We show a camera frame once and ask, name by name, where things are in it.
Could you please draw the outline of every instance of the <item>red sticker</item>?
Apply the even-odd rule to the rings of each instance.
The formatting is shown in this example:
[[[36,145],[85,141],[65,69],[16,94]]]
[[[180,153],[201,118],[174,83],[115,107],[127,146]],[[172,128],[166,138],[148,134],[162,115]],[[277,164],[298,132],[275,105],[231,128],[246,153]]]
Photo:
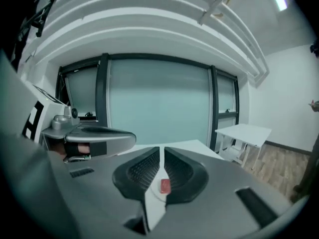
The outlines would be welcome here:
[[[162,194],[169,194],[170,193],[170,180],[169,179],[161,179],[160,192]]]

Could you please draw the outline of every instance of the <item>table leg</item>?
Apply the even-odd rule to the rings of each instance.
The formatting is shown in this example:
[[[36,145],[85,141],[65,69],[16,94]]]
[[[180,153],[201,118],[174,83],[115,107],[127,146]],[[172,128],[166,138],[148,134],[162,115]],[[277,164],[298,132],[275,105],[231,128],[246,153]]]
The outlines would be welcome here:
[[[247,161],[247,157],[248,157],[249,152],[250,152],[250,146],[247,145],[247,149],[246,149],[244,161],[243,161],[243,163],[241,164],[241,167],[244,167],[244,165],[246,164],[246,161]]]
[[[258,151],[257,158],[256,158],[255,163],[254,163],[254,165],[253,165],[253,168],[252,168],[251,170],[254,170],[254,169],[255,169],[255,165],[256,165],[256,162],[257,162],[257,160],[258,160],[258,158],[259,158],[260,151],[261,151],[261,148],[260,148],[259,151]]]
[[[221,143],[220,143],[220,147],[219,147],[219,152],[218,152],[218,154],[219,154],[219,156],[221,155],[221,153],[222,153],[222,151],[223,151],[223,145],[224,145],[224,139],[225,139],[225,136],[224,135],[222,135],[222,140],[221,140]]]

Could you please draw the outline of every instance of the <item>white table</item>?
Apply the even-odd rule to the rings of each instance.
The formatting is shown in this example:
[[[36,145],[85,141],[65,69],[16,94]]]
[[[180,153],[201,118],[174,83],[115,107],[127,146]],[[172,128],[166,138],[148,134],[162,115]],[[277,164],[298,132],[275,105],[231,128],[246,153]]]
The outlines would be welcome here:
[[[162,143],[162,144],[145,144],[145,145],[135,145],[132,149],[127,150],[122,154],[129,154],[132,151],[136,151],[139,149],[147,148],[147,147],[155,147],[159,146],[159,171],[156,174],[153,182],[150,187],[145,192],[145,209],[147,215],[147,221],[150,230],[157,225],[157,223],[161,220],[166,212],[166,195],[163,197],[159,197],[159,194],[156,192],[158,188],[158,183],[160,179],[167,178],[168,175],[164,169],[164,147],[175,147],[179,149],[185,149],[189,151],[193,151],[202,155],[223,159],[206,145],[201,143],[199,140],[191,140],[191,141],[182,141],[182,142],[173,142],[173,143]]]
[[[250,146],[254,146],[259,148],[257,158],[255,160],[255,163],[253,165],[253,168],[255,168],[256,162],[258,160],[261,148],[265,141],[267,140],[268,136],[271,133],[271,129],[255,126],[255,125],[247,125],[247,124],[238,124],[230,127],[225,127],[222,129],[215,130],[216,133],[219,133],[223,136],[223,140],[220,145],[219,149],[219,155],[223,155],[223,143],[225,136],[230,137],[231,139],[239,140],[243,143],[247,144],[246,154],[244,157],[244,161],[242,162],[242,167],[245,165],[247,161],[248,154],[250,152]]]

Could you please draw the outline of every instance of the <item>window frame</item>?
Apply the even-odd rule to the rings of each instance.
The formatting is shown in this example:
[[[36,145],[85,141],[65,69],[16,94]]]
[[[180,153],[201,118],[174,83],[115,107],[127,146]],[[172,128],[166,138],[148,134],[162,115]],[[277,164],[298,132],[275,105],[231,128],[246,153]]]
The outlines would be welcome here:
[[[236,123],[239,122],[239,88],[238,88],[238,79],[237,76],[233,76],[227,72],[224,72],[220,69],[217,69],[214,65],[206,65],[196,61],[178,58],[167,55],[160,54],[148,54],[148,53],[120,53],[120,54],[108,54],[103,53],[101,56],[84,59],[70,65],[60,67],[57,83],[56,83],[56,92],[55,96],[58,100],[66,103],[69,101],[68,94],[66,92],[65,77],[66,74],[83,70],[88,67],[97,66],[97,78],[96,78],[96,88],[95,88],[95,117],[81,117],[80,120],[96,120],[102,126],[111,126],[109,118],[109,67],[112,63],[112,60],[122,60],[122,59],[147,59],[147,60],[160,60],[160,61],[169,61],[180,64],[192,65],[199,68],[204,68],[210,71],[209,75],[209,84],[210,84],[210,100],[212,103],[210,107],[209,114],[211,117],[209,121],[211,122],[209,126],[207,147],[215,151],[217,133],[215,130],[218,129],[218,120],[220,118],[235,118]],[[235,112],[228,113],[219,113],[219,102],[218,102],[218,83],[217,76],[223,76],[234,81],[234,90],[235,90]]]

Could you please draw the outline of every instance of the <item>frosted glass window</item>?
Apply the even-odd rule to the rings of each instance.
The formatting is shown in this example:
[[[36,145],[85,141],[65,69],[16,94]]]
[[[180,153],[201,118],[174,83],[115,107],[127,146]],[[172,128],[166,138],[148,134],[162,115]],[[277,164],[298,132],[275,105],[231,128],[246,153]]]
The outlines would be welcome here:
[[[229,126],[235,125],[235,123],[236,123],[235,118],[219,119],[218,120],[218,129],[222,129],[222,128],[225,128],[225,127],[229,127]],[[219,151],[222,139],[223,139],[223,136],[218,133],[217,134],[217,138],[216,138],[215,151]],[[231,144],[231,138],[225,136],[223,148],[228,147],[230,144]]]
[[[157,60],[111,62],[111,126],[133,132],[137,144],[198,139],[207,144],[206,69]]]
[[[219,113],[235,112],[234,81],[224,76],[217,75]]]
[[[66,86],[71,106],[79,116],[91,112],[95,115],[95,85],[97,68],[89,68],[66,76]]]

